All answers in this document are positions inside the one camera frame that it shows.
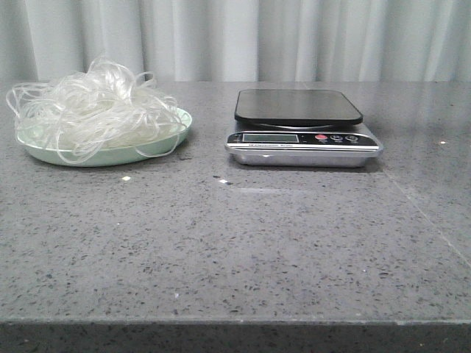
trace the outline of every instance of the gray countertop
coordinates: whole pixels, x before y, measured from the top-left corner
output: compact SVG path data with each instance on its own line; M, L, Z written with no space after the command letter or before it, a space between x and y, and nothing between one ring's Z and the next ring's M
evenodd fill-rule
M384 153L239 165L224 141L246 88L339 90ZM161 90L193 116L187 140L106 168L33 159L0 101L1 322L471 322L471 84Z

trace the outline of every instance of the scale button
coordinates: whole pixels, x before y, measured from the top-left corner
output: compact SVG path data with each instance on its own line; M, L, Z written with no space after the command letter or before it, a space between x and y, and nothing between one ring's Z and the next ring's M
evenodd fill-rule
M358 141L358 136L347 135L345 136L345 139L348 141Z

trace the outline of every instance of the scale display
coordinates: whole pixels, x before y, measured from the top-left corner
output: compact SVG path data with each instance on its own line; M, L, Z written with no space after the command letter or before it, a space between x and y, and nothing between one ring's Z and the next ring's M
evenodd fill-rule
M242 142L283 143L299 142L297 135L293 134L242 134Z

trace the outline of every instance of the kitchen scale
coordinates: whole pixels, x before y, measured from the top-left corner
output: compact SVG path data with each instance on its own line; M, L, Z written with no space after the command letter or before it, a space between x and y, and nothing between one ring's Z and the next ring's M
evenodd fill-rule
M361 167L383 151L362 121L334 90L243 90L225 147L247 165Z

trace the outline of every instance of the white curtain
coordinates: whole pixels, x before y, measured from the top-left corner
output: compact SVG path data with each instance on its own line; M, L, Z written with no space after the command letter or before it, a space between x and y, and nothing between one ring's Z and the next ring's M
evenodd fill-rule
M470 0L1 0L0 79L470 81Z

